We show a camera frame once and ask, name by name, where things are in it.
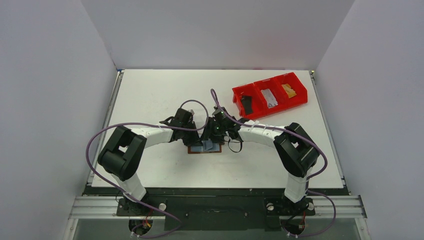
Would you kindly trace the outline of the black VIP card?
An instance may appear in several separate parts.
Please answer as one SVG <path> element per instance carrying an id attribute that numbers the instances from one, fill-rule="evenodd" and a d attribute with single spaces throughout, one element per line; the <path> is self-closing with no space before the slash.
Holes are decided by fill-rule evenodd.
<path id="1" fill-rule="evenodd" d="M 242 107 L 243 107 L 243 110 L 244 110 L 244 114 L 247 116 L 247 115 L 250 115 L 250 114 L 252 114 L 254 111 L 253 111 L 253 108 L 252 108 L 252 97 L 251 96 L 249 96 L 249 95 L 242 95 L 241 96 L 241 99 L 240 99 L 240 102 L 241 102 L 241 104 L 242 104 Z"/>

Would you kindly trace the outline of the silver card in bin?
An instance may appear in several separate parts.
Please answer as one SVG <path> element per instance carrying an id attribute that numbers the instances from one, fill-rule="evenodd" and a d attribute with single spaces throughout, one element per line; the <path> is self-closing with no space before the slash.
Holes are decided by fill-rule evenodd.
<path id="1" fill-rule="evenodd" d="M 262 89 L 260 91 L 266 101 L 266 105 L 269 109 L 274 108 L 276 106 L 278 106 L 278 101 L 275 98 L 274 94 L 272 93 L 272 91 L 267 88 L 267 89 Z"/>

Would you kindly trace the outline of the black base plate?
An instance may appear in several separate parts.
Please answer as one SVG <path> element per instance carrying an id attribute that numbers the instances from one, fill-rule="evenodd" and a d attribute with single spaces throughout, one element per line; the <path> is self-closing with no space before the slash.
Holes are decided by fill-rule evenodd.
<path id="1" fill-rule="evenodd" d="M 150 187 L 143 204 L 138 204 L 117 189 L 88 186 L 82 197 L 115 197 L 118 216 L 142 217 L 128 219 L 131 225 L 150 226 L 154 220 L 163 220 L 166 231 L 277 231 L 282 225 L 314 216 L 312 197 L 327 199 L 333 208 L 332 218 L 337 218 L 330 197 L 349 196 L 345 188 L 319 188 L 300 203 L 291 203 L 284 199 L 283 192 L 281 188 Z"/>

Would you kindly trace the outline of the red middle bin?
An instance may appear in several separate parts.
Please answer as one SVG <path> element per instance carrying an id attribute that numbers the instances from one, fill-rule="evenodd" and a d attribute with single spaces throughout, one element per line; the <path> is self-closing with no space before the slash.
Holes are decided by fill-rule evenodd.
<path id="1" fill-rule="evenodd" d="M 253 84 L 263 96 L 266 104 L 265 109 L 268 113 L 281 112 L 286 109 L 288 96 L 275 79 L 259 80 Z"/>

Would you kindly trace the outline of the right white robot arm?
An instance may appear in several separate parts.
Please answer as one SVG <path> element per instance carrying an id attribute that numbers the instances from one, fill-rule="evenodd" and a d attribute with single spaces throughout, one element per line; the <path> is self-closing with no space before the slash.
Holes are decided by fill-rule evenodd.
<path id="1" fill-rule="evenodd" d="M 275 148 L 288 173 L 282 207 L 289 214 L 296 213 L 307 195 L 308 178 L 320 155 L 310 136 L 296 122 L 288 126 L 272 126 L 244 117 L 228 117 L 226 114 L 225 109 L 215 108 L 207 120 L 201 140 L 223 144 L 228 138 L 240 143 L 252 142 Z"/>

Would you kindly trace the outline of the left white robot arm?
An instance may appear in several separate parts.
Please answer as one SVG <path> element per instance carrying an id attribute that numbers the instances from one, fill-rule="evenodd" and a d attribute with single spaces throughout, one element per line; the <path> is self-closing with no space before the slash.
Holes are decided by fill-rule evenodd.
<path id="1" fill-rule="evenodd" d="M 130 200 L 129 208 L 136 215 L 143 215 L 149 210 L 149 201 L 145 198 L 147 190 L 137 175 L 144 150 L 178 140 L 186 146 L 200 145 L 193 116 L 192 110 L 178 108 L 175 115 L 161 121 L 159 127 L 131 130 L 118 126 L 101 150 L 97 162 L 123 189 L 125 197 Z"/>

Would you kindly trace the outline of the red bin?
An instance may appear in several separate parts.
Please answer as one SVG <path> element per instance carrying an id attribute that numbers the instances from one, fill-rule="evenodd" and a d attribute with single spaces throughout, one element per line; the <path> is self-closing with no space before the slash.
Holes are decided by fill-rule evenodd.
<path id="1" fill-rule="evenodd" d="M 253 84 L 263 96 L 266 104 L 265 109 L 268 113 L 281 112 L 286 109 L 288 96 L 275 79 L 259 80 Z"/>
<path id="2" fill-rule="evenodd" d="M 283 110 L 298 107 L 308 102 L 308 91 L 294 72 L 274 77 L 282 89 Z"/>
<path id="3" fill-rule="evenodd" d="M 232 92 L 232 102 L 241 117 L 258 120 L 266 116 L 266 101 L 253 83 L 233 87 Z"/>

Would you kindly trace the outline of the red left bin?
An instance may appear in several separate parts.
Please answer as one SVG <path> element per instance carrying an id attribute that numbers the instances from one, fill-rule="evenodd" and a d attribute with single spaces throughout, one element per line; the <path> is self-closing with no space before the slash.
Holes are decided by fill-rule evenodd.
<path id="1" fill-rule="evenodd" d="M 233 87 L 232 92 L 232 102 L 241 117 L 258 120 L 266 116 L 266 101 L 253 83 Z"/>

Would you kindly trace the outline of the red right bin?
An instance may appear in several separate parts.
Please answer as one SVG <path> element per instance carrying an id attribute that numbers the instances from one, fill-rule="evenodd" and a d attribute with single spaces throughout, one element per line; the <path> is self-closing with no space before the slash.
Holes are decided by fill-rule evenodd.
<path id="1" fill-rule="evenodd" d="M 282 89 L 283 110 L 298 107 L 308 102 L 308 91 L 294 72 L 274 77 Z"/>

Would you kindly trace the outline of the gold card in bin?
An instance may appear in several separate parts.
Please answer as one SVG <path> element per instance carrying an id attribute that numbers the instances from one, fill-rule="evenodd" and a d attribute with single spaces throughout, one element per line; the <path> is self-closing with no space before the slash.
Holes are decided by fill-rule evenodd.
<path id="1" fill-rule="evenodd" d="M 296 91 L 288 83 L 282 84 L 281 86 L 283 87 L 289 99 L 297 95 Z"/>

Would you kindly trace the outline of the aluminium rail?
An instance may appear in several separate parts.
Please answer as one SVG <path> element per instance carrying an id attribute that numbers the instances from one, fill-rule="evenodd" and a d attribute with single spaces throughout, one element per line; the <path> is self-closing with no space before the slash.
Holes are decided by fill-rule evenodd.
<path id="1" fill-rule="evenodd" d="M 341 219 L 365 218 L 366 212 L 361 202 L 360 196 L 331 196 L 336 206 L 336 217 Z M 333 217 L 333 207 L 330 202 L 320 196 L 312 197 L 315 215 L 308 216 L 307 219 L 331 219 Z M 90 220 L 141 220 L 141 216 L 118 216 L 118 203 L 114 196 L 78 196 L 75 198 L 69 219 L 90 219 Z"/>

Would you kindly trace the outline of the brown leather card holder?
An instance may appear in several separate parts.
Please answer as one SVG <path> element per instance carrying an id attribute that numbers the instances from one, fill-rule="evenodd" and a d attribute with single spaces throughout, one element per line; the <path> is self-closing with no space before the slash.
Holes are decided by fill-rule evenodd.
<path id="1" fill-rule="evenodd" d="M 211 140 L 203 140 L 201 145 L 187 147 L 188 154 L 213 154 L 221 152 L 222 146 L 219 143 L 212 142 Z"/>

